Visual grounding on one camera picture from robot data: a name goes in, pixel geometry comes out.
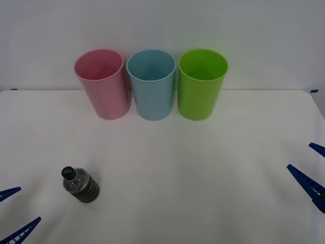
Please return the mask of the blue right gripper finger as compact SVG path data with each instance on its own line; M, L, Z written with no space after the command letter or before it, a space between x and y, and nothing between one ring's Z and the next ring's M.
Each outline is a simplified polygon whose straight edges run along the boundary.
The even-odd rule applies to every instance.
M291 164L287 166L287 169L311 198L314 205L324 213L324 187Z
M321 156L325 157L325 147L316 143L310 143L308 146L319 153Z

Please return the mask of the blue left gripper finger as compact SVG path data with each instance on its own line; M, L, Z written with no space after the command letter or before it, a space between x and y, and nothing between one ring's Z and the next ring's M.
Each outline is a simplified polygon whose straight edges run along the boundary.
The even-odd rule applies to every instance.
M37 217L21 229L1 240L1 244L22 244L23 241L32 233L35 227L41 221L41 217Z
M15 188L0 191L0 202L18 193L19 191L21 191L21 187L15 187Z

